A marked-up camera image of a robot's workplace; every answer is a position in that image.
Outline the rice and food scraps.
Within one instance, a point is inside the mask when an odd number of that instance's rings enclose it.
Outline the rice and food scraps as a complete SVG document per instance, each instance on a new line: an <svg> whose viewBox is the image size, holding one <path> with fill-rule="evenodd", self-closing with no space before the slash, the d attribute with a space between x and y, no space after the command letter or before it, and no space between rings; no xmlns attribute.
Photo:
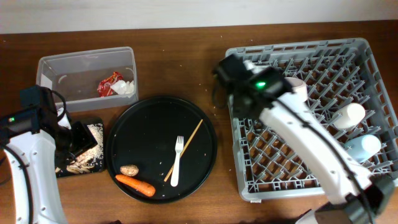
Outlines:
<svg viewBox="0 0 398 224"><path fill-rule="evenodd" d="M76 158L75 162L65 169L56 168L57 178L73 175L92 174L104 170L104 125L103 123L89 124L88 128L97 141L97 146L87 150Z"/></svg>

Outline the red snack wrapper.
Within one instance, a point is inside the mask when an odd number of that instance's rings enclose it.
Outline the red snack wrapper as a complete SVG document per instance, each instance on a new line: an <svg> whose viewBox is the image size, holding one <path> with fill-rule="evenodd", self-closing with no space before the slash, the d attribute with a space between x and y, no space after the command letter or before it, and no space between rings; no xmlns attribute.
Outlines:
<svg viewBox="0 0 398 224"><path fill-rule="evenodd" d="M111 86L122 79L123 79L123 76L119 72L113 72L113 74L110 77L100 81L98 88L97 88L99 97L113 95L114 90L111 88Z"/></svg>

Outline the white tissue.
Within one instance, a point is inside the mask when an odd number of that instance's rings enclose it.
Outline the white tissue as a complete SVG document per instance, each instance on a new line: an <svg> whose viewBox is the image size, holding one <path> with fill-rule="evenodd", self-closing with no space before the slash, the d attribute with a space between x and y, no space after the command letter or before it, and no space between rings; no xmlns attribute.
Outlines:
<svg viewBox="0 0 398 224"><path fill-rule="evenodd" d="M115 91L118 95L130 94L135 90L134 81L119 80L115 84L111 85L111 89Z"/></svg>

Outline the white plastic fork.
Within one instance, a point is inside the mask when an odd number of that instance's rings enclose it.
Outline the white plastic fork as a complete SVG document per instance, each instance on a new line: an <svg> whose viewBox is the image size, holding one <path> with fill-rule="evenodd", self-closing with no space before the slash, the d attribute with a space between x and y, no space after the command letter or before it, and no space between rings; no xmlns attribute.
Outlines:
<svg viewBox="0 0 398 224"><path fill-rule="evenodd" d="M172 171L172 176L170 180L170 184L172 187L176 187L178 185L179 178L179 168L180 168L180 156L184 148L184 137L178 136L175 144L175 161Z"/></svg>

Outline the white bowl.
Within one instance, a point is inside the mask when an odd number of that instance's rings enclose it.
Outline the white bowl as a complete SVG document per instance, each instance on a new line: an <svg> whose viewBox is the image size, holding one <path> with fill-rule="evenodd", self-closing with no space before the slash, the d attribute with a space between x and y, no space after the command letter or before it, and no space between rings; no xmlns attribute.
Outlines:
<svg viewBox="0 0 398 224"><path fill-rule="evenodd" d="M285 79L292 85L293 92L298 94L300 100L306 102L308 100L307 84L299 78L285 77Z"/></svg>

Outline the white cup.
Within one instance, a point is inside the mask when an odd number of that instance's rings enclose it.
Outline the white cup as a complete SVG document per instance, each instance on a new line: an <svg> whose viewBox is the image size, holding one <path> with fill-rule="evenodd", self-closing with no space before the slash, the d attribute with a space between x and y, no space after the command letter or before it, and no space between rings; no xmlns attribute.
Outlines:
<svg viewBox="0 0 398 224"><path fill-rule="evenodd" d="M332 125L337 129L349 129L359 124L366 115L366 110L359 103L350 103L339 109L334 115Z"/></svg>

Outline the blue cup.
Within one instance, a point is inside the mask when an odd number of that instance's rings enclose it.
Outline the blue cup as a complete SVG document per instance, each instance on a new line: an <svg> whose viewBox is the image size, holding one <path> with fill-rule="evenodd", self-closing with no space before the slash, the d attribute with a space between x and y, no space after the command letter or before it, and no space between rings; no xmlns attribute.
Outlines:
<svg viewBox="0 0 398 224"><path fill-rule="evenodd" d="M363 163L381 149L381 141L374 135L366 134L345 143L347 153L357 162Z"/></svg>

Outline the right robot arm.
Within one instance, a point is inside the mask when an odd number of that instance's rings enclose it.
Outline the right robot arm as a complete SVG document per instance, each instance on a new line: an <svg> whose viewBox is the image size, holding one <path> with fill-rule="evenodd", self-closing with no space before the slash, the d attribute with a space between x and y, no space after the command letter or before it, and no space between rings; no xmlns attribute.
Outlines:
<svg viewBox="0 0 398 224"><path fill-rule="evenodd" d="M374 177L311 114L277 69L254 73L229 55L213 74L233 96L233 115L257 119L275 131L313 172L329 202L296 223L375 223L394 193L389 175Z"/></svg>

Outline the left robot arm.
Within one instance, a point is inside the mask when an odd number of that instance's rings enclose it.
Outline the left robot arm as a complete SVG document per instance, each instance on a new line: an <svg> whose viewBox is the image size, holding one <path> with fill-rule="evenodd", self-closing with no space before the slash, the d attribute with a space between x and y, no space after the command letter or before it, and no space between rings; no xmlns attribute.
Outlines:
<svg viewBox="0 0 398 224"><path fill-rule="evenodd" d="M57 92L32 86L20 92L22 110L1 118L1 149L9 161L16 223L66 223L55 169L64 169L97 141L87 125L70 123Z"/></svg>

